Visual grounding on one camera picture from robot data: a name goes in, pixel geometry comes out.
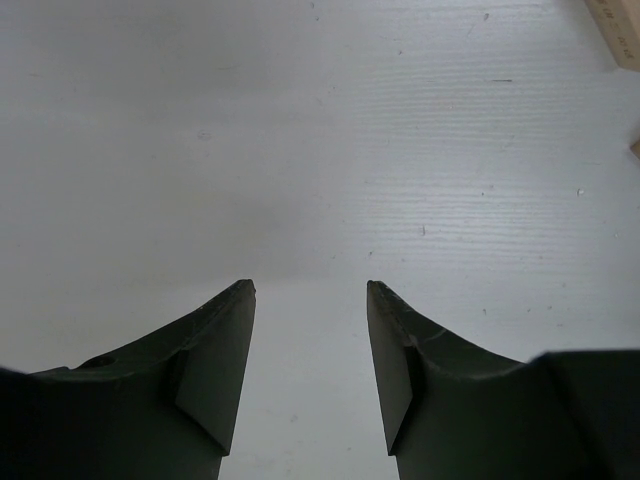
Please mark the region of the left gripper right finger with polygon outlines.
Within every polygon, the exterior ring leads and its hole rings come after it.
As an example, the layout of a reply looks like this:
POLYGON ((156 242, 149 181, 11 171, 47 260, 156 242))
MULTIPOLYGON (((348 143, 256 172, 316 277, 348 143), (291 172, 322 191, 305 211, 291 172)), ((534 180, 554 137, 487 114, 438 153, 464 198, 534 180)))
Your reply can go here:
POLYGON ((403 479, 635 479, 639 354, 518 362, 421 315, 380 281, 367 322, 388 453, 403 479))

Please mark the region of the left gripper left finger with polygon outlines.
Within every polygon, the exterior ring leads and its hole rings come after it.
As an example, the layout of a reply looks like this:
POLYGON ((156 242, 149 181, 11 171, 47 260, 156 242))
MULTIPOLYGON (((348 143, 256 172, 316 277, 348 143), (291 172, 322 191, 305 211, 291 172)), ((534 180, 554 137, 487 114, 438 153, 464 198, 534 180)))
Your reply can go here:
POLYGON ((5 479, 215 479, 230 453, 256 307, 240 280, 77 368, 1 372, 5 479))

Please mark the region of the wood block three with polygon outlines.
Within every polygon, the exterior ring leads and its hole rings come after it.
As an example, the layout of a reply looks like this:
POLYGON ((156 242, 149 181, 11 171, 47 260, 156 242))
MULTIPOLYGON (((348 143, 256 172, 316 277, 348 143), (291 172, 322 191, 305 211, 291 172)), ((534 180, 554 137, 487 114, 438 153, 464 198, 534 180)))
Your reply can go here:
POLYGON ((639 0, 585 0, 616 64, 639 71, 639 0))

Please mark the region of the wood block four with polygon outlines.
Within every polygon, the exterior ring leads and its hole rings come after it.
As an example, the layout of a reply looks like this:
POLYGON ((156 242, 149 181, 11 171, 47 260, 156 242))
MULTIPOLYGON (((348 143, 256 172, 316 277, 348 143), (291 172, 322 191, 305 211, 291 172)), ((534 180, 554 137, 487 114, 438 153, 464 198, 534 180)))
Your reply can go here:
POLYGON ((631 147, 630 151, 636 159, 640 160, 640 140, 637 140, 631 147))

